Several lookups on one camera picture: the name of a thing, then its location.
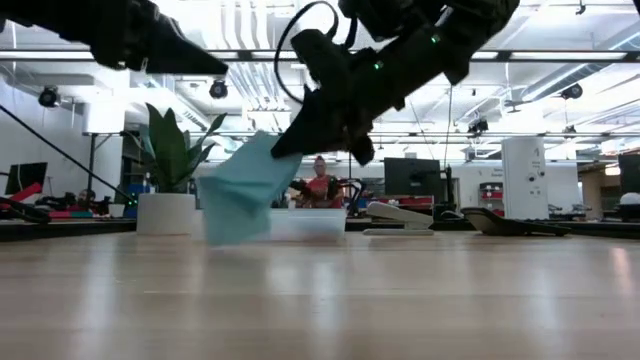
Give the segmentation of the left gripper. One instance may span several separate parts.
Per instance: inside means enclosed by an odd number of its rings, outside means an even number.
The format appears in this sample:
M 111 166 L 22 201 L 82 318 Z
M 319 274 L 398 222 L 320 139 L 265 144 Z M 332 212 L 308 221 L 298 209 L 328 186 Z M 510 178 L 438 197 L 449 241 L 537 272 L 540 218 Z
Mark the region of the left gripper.
M 37 26 L 89 47 L 115 70 L 154 74 L 225 75 L 228 65 L 189 40 L 178 22 L 150 0 L 0 0 L 6 21 Z

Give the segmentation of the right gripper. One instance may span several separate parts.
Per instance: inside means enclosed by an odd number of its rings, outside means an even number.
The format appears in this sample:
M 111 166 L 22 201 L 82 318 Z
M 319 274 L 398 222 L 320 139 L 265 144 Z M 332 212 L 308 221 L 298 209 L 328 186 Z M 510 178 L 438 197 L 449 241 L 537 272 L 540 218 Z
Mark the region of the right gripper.
M 372 37 L 387 42 L 381 49 L 352 53 L 318 29 L 292 38 L 301 63 L 318 83 L 304 91 L 302 106 L 271 148 L 274 158 L 347 150 L 361 166 L 375 157 L 368 135 L 356 138 L 344 118 L 376 118 L 405 106 L 405 98 L 453 67 L 450 22 L 411 19 L 390 30 L 374 28 Z

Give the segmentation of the blue sticky note pad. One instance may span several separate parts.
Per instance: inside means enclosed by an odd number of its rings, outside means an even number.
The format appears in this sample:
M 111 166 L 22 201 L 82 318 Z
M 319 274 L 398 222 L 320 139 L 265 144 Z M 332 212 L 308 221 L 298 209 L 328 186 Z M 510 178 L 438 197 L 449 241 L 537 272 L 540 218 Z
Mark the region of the blue sticky note pad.
M 300 153 L 273 158 L 278 140 L 260 131 L 198 179 L 208 245 L 239 245 L 270 232 L 271 204 L 289 187 L 303 158 Z

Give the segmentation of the person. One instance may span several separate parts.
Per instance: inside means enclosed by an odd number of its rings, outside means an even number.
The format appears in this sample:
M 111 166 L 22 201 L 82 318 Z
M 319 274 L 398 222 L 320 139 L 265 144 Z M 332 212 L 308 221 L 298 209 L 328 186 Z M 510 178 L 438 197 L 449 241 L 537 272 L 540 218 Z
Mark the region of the person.
M 297 208 L 339 209 L 342 207 L 344 192 L 338 179 L 326 172 L 326 162 L 318 155 L 314 161 L 315 176 L 309 180 L 297 180 L 291 187 L 299 192 Z

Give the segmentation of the black desk monitor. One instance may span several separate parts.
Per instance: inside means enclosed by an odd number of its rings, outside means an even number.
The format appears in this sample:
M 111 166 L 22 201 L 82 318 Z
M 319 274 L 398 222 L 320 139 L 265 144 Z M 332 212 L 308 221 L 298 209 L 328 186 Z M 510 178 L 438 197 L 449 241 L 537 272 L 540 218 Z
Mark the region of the black desk monitor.
M 31 185 L 42 187 L 46 179 L 47 162 L 13 164 L 8 173 L 6 195 L 15 195 Z
M 441 198 L 443 188 L 440 171 L 438 160 L 385 158 L 385 194 Z
M 620 186 L 623 193 L 640 193 L 640 154 L 618 156 Z

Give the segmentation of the clear case with brown lid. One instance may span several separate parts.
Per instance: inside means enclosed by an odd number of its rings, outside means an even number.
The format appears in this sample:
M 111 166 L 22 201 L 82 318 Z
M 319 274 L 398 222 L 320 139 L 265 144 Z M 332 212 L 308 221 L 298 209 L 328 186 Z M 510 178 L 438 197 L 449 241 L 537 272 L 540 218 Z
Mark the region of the clear case with brown lid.
M 234 218 L 226 222 L 208 220 L 197 212 L 191 238 L 211 246 L 255 242 L 305 242 L 342 240 L 345 235 L 344 209 L 270 209 L 257 217 Z

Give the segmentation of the grey stapler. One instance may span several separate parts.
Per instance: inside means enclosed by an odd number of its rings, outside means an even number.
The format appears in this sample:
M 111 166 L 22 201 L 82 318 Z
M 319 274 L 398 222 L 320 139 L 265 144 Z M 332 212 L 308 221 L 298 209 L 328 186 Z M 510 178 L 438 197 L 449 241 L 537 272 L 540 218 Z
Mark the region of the grey stapler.
M 432 216 L 401 209 L 382 202 L 371 202 L 367 206 L 367 214 L 400 221 L 402 229 L 370 228 L 362 231 L 365 236 L 432 236 L 434 223 Z

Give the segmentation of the shelf with red bins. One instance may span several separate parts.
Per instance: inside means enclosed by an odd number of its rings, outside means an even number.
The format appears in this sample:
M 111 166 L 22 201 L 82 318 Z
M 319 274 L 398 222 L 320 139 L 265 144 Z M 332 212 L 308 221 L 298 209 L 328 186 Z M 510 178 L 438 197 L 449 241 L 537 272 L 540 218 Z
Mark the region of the shelf with red bins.
M 484 182 L 479 184 L 479 204 L 486 208 L 499 208 L 503 206 L 503 183 Z

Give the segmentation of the green plant in white pot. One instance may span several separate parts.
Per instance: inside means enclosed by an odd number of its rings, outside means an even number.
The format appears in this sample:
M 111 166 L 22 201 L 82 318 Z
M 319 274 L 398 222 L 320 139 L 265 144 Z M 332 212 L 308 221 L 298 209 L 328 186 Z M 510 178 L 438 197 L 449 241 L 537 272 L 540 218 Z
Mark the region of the green plant in white pot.
M 212 147 L 203 145 L 226 118 L 221 114 L 196 142 L 190 133 L 177 125 L 176 115 L 169 109 L 161 113 L 147 104 L 148 124 L 135 137 L 144 164 L 148 168 L 152 193 L 139 196 L 137 232 L 149 236 L 183 236 L 192 230 L 196 213 L 196 196 L 189 192 L 189 183 Z

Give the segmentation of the black calculator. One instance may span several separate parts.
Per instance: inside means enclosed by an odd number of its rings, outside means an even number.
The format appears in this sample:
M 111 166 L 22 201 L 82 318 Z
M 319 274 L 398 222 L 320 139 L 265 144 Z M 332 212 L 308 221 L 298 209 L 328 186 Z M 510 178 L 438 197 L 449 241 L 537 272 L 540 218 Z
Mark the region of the black calculator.
M 571 232 L 567 227 L 507 219 L 481 207 L 462 208 L 461 213 L 476 230 L 489 236 L 565 236 Z

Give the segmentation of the white square pillar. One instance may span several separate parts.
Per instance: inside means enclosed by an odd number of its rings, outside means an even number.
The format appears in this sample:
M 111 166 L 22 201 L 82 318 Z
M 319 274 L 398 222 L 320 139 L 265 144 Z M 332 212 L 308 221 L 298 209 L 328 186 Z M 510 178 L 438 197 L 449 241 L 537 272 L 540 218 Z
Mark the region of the white square pillar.
M 502 141 L 505 217 L 542 220 L 549 217 L 545 148 L 540 137 Z

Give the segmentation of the black overhead light bar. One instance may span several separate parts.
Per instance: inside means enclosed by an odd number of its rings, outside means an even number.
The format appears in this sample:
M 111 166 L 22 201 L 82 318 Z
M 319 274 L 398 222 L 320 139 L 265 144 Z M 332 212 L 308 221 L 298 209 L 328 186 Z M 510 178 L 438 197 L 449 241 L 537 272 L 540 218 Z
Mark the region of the black overhead light bar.
M 221 50 L 209 51 L 225 62 L 270 62 L 275 52 L 270 50 Z M 84 50 L 0 50 L 0 61 L 62 61 L 90 62 L 93 56 Z M 478 51 L 471 57 L 478 63 L 637 63 L 640 50 L 489 50 Z

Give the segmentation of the black aluminium table frame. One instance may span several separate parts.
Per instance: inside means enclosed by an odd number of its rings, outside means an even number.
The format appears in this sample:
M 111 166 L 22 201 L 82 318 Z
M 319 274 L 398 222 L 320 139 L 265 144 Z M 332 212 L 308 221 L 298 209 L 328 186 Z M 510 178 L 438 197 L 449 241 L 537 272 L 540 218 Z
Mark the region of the black aluminium table frame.
M 570 228 L 575 235 L 640 241 L 640 223 L 540 221 L 540 224 Z M 52 222 L 49 224 L 1 223 L 0 242 L 37 240 L 96 234 L 134 232 L 133 220 Z

